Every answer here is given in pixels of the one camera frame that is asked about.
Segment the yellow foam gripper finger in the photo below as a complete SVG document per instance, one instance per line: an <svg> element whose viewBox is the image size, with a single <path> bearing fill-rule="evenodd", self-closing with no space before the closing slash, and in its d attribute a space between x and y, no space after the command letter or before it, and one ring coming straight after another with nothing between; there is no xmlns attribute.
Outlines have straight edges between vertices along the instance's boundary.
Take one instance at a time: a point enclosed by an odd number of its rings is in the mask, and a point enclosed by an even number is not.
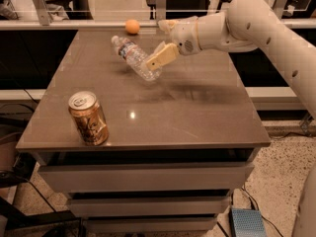
<svg viewBox="0 0 316 237"><path fill-rule="evenodd" d="M158 27L165 34L171 34L178 29L178 24L178 20L160 20L158 22Z"/></svg>
<svg viewBox="0 0 316 237"><path fill-rule="evenodd" d="M176 60L179 55L179 50L174 43L162 41L145 61L145 64L148 69L154 71Z"/></svg>

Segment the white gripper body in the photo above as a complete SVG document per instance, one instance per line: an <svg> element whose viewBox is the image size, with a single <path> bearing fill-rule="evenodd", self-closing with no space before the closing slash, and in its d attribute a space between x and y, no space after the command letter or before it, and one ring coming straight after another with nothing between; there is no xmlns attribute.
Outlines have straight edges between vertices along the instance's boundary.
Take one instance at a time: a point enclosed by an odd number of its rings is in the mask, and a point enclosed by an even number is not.
<svg viewBox="0 0 316 237"><path fill-rule="evenodd" d="M189 17L175 21L170 37L181 55L193 55L200 52L198 45L198 17Z"/></svg>

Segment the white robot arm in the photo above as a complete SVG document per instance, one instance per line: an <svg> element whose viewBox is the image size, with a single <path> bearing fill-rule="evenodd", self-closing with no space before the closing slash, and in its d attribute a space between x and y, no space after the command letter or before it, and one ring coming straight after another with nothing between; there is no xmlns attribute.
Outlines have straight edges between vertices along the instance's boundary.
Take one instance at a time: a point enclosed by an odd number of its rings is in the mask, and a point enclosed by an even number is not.
<svg viewBox="0 0 316 237"><path fill-rule="evenodd" d="M203 17L161 20L171 38L160 43L145 66L155 70L180 54L206 49L243 52L259 48L316 118L316 47L289 29L264 0L232 0L223 12Z"/></svg>

